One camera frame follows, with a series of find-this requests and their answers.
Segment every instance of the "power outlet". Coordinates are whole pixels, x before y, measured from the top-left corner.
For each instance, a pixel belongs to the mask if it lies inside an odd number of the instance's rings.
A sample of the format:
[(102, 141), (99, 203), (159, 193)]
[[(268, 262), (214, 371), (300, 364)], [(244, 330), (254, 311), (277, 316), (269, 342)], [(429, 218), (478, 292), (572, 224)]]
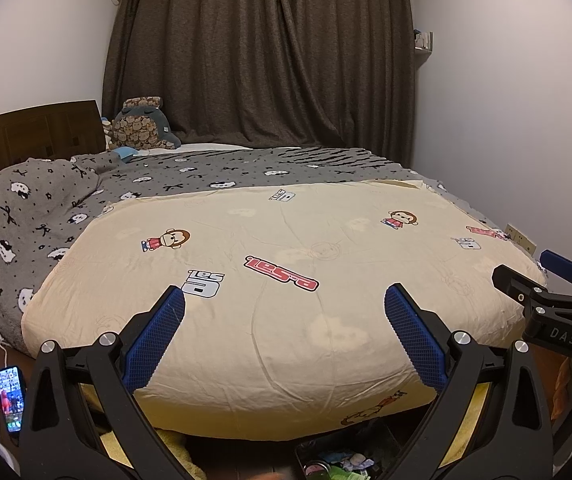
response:
[(515, 227), (508, 224), (506, 227), (506, 234), (510, 237), (512, 241), (515, 242), (520, 247), (523, 247), (530, 256), (534, 255), (536, 251), (536, 245), (531, 242), (528, 237), (518, 231)]

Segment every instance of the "dark brown curtain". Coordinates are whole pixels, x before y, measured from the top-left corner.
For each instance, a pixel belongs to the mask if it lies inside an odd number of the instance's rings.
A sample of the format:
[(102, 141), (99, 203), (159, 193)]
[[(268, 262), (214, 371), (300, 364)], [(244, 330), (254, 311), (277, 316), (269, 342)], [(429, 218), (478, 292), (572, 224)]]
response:
[(183, 142), (359, 146), (408, 165), (409, 0), (123, 0), (103, 112), (163, 97)]

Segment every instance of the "gray blanket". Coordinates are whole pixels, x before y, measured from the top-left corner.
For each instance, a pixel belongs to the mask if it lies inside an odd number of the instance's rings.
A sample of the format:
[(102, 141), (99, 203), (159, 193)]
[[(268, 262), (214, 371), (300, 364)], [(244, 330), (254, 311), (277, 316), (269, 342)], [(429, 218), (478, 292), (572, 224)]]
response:
[(136, 197), (248, 186), (417, 180), (495, 227), (443, 186), (366, 150), (274, 148), (138, 157), (29, 159), (0, 171), (0, 340), (26, 352), (20, 320), (32, 295), (89, 222)]

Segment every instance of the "smartphone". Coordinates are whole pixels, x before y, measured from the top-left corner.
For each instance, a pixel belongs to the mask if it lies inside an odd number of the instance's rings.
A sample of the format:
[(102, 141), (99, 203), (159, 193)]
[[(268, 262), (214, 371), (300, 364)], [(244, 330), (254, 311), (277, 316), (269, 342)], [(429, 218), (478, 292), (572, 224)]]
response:
[(13, 440), (19, 438), (22, 429), (26, 386), (21, 370), (9, 366), (0, 370), (0, 409), (4, 414), (8, 434)]

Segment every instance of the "phone screen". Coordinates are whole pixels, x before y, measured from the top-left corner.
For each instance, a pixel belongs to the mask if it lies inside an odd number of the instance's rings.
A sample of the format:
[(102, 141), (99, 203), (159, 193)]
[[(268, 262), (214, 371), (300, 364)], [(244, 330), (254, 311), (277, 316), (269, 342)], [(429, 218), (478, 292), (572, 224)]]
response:
[(9, 433), (22, 429), (24, 393), (19, 368), (11, 366), (0, 370), (0, 407)]

